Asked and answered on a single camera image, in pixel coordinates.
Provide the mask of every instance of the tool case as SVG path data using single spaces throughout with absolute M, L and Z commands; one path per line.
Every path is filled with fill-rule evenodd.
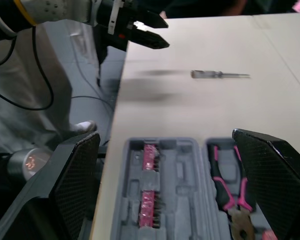
M 237 200 L 240 168 L 231 138 L 131 138 L 126 142 L 111 240 L 231 240 L 219 210 L 207 146 L 218 146 L 218 165 Z M 256 205 L 250 214 L 255 239 L 271 229 Z

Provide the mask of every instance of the person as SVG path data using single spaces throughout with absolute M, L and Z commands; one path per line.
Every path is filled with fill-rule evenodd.
M 0 41 L 0 60 L 7 55 L 10 44 L 9 40 Z M 64 140 L 97 128 L 93 121 L 70 124 L 72 87 L 43 25 L 36 27 L 36 46 L 54 92 L 54 103 L 47 110 L 31 111 L 0 98 L 0 152 L 34 147 L 54 150 Z M 31 29 L 19 32 L 11 57 L 0 66 L 0 94 L 30 108 L 44 107 L 50 101 L 49 90 L 35 62 Z
M 140 6 L 163 18 L 200 18 L 240 15 L 247 0 L 139 0 Z

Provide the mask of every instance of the gray tool case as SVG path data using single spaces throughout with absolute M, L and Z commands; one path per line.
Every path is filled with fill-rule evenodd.
M 158 150 L 158 171 L 143 170 L 144 145 Z M 215 138 L 219 168 L 234 197 L 240 188 L 239 166 L 231 138 Z M 206 145 L 192 138 L 131 138 L 123 151 L 111 240 L 231 240 L 228 216 L 218 209 Z M 158 228 L 139 227 L 142 192 L 160 195 Z M 260 208 L 250 215 L 256 240 L 270 226 Z

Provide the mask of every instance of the pliers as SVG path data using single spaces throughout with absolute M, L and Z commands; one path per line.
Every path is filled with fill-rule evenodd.
M 221 211 L 228 214 L 230 219 L 230 229 L 234 240 L 255 240 L 255 230 L 250 220 L 250 213 L 256 208 L 256 201 L 248 191 L 248 180 L 245 170 L 241 163 L 241 157 L 237 146 L 234 146 L 234 152 L 238 160 L 241 181 L 240 181 L 240 194 L 236 201 L 225 180 L 221 176 L 218 165 L 218 146 L 208 145 L 208 156 L 210 161 L 210 173 L 216 188 L 215 200 Z

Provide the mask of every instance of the black handle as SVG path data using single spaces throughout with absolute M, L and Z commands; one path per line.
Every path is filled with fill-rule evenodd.
M 224 179 L 221 176 L 219 165 L 218 165 L 218 146 L 209 144 L 208 157 L 210 162 L 210 173 L 214 181 L 216 188 L 216 203 L 220 210 L 225 212 L 232 208 L 236 203 L 235 199 L 232 197 Z
M 256 199 L 250 191 L 249 182 L 246 176 L 244 166 L 241 161 L 241 156 L 237 146 L 234 146 L 234 153 L 238 160 L 240 169 L 241 181 L 240 181 L 240 194 L 238 198 L 238 205 L 253 212 L 256 209 Z

